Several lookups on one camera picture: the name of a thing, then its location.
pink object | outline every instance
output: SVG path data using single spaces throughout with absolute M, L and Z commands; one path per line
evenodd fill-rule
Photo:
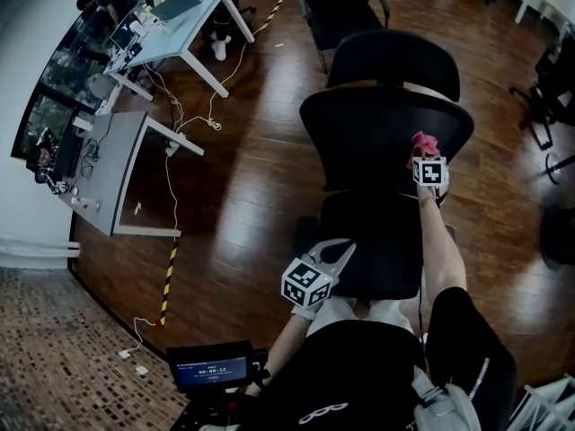
M 413 150 L 411 150 L 411 157 L 407 162 L 407 169 L 411 169 L 414 156 L 425 157 L 430 154 L 439 154 L 438 140 L 434 136 L 419 131 L 411 138 L 411 141 L 413 142 Z

white desk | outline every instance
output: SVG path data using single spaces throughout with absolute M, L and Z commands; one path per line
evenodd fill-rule
M 142 37 L 138 41 L 142 46 L 142 50 L 137 56 L 134 56 L 127 63 L 124 61 L 124 56 L 120 56 L 108 64 L 104 73 L 113 76 L 121 84 L 125 84 L 132 91 L 137 92 L 145 99 L 151 101 L 154 97 L 149 92 L 137 84 L 130 82 L 128 77 L 120 74 L 119 71 L 147 62 L 179 56 L 187 62 L 199 76 L 206 80 L 220 96 L 224 98 L 229 96 L 229 92 L 226 88 L 189 52 L 191 42 L 196 38 L 201 26 L 220 2 L 224 2 L 227 10 L 237 22 L 242 34 L 250 43 L 253 43 L 253 35 L 232 0 L 202 0 L 198 6 L 167 22 L 165 25 L 168 33 L 159 28 L 153 28 L 145 37 Z
M 120 217 L 126 191 L 137 153 L 148 129 L 153 129 L 167 138 L 177 142 L 194 154 L 204 155 L 204 151 L 185 137 L 175 134 L 147 116 L 145 112 L 115 113 L 98 115 L 93 123 L 93 130 L 85 133 L 84 141 L 92 138 L 100 141 L 110 123 L 110 132 L 100 145 L 100 159 L 92 163 L 93 171 L 89 180 L 80 176 L 79 168 L 82 157 L 75 170 L 75 177 L 64 178 L 66 182 L 78 188 L 79 198 L 91 198 L 100 204 L 98 210 L 83 209 L 79 204 L 72 204 L 72 193 L 60 195 L 60 199 L 69 205 L 94 228 L 106 236 L 113 234 L 140 234 L 147 236 L 181 236 L 180 230 L 172 228 L 155 228 L 120 223 Z

white wall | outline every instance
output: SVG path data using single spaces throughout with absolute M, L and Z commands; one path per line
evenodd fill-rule
M 67 241 L 72 211 L 10 157 L 34 86 L 78 17 L 76 0 L 2 0 L 0 7 L 0 235 Z M 0 267 L 64 268 L 64 259 L 0 254 Z

digital timer display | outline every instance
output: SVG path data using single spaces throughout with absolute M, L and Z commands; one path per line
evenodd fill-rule
M 245 357 L 208 363 L 177 364 L 176 367 L 180 382 L 184 386 L 231 382 L 247 376 Z

zipper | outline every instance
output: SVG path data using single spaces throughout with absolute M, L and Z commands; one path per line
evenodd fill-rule
M 479 390 L 479 387 L 482 384 L 483 377 L 485 376 L 485 373 L 487 372 L 488 366 L 489 366 L 489 358 L 486 357 L 485 360 L 483 361 L 482 370 L 479 372 L 479 376 L 477 377 L 477 380 L 475 381 L 475 385 L 473 386 L 473 389 L 469 393 L 469 399 L 470 400 L 473 400 L 473 398 L 475 397 L 475 394 L 477 394 L 477 390 Z

